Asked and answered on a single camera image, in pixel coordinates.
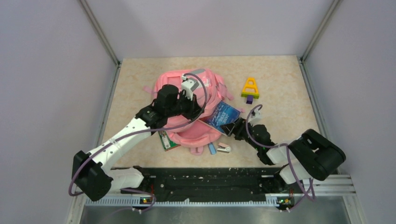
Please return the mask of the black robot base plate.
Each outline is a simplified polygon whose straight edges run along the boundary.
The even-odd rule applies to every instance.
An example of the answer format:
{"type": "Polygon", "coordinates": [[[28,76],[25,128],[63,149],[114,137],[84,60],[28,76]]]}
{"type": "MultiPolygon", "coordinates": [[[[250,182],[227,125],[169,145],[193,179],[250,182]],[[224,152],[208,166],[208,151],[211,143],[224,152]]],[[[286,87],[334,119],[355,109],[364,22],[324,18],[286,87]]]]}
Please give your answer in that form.
{"type": "Polygon", "coordinates": [[[286,184],[280,168],[142,168],[137,190],[159,194],[161,190],[246,190],[250,194],[299,193],[298,185],[286,184]]]}

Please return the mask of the pink student backpack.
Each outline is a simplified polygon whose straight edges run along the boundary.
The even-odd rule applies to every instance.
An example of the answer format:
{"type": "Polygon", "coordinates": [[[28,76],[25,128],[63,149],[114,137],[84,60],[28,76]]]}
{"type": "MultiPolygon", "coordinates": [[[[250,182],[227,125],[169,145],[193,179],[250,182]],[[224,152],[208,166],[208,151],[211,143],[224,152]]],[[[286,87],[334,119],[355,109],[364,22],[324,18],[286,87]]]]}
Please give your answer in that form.
{"type": "Polygon", "coordinates": [[[201,155],[204,146],[213,143],[223,135],[205,124],[201,119],[212,115],[214,108],[220,101],[224,101],[226,98],[233,100],[233,95],[228,90],[223,77],[210,69],[174,70],[163,73],[157,79],[153,89],[144,87],[144,90],[153,97],[156,97],[157,92],[165,84],[171,84],[181,88],[181,76],[185,73],[195,74],[204,82],[205,87],[198,87],[194,91],[194,94],[197,95],[199,105],[204,103],[205,94],[208,95],[205,111],[198,120],[191,124],[188,124],[188,120],[181,115],[169,118],[166,125],[169,130],[166,132],[173,142],[189,148],[192,154],[201,155]]]}

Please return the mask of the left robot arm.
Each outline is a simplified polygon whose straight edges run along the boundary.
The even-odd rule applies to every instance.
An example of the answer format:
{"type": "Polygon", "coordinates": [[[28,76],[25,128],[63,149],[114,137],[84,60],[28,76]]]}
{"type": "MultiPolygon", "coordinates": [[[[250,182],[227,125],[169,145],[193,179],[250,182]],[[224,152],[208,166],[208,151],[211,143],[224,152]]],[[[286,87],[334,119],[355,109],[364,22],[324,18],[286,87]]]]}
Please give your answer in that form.
{"type": "Polygon", "coordinates": [[[142,108],[125,128],[102,146],[88,153],[76,153],[69,185],[70,196],[78,195],[72,192],[73,185],[92,201],[123,188],[134,188],[139,193],[146,192],[150,181],[139,170],[112,170],[112,167],[136,144],[155,132],[166,130],[168,118],[183,115],[190,122],[196,120],[205,109],[204,105],[200,106],[197,102],[194,94],[196,89],[204,90],[205,87],[192,81],[183,82],[180,89],[174,85],[164,85],[151,104],[142,108]]]}

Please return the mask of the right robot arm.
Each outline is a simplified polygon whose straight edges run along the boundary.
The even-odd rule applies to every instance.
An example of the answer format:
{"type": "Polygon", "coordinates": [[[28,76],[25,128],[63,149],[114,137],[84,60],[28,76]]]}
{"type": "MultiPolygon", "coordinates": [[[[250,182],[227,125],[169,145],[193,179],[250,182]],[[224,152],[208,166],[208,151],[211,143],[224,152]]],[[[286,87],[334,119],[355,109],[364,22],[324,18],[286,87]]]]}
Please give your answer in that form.
{"type": "Polygon", "coordinates": [[[265,125],[252,125],[243,118],[220,128],[227,136],[233,135],[256,149],[263,164],[286,164],[274,179],[274,187],[279,192],[287,192],[293,183],[302,179],[324,181],[346,160],[338,146],[313,129],[291,142],[276,145],[265,125]]]}

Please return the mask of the Jane Eyre book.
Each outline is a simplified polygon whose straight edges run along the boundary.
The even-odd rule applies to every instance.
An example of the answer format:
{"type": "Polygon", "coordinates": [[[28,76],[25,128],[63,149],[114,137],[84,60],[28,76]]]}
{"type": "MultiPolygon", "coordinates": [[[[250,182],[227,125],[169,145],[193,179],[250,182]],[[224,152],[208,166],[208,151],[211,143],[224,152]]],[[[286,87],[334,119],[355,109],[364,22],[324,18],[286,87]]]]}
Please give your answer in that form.
{"type": "Polygon", "coordinates": [[[234,123],[240,117],[240,111],[231,105],[220,101],[214,108],[212,115],[201,119],[205,124],[211,126],[223,135],[229,136],[230,131],[222,129],[222,126],[234,123]]]}

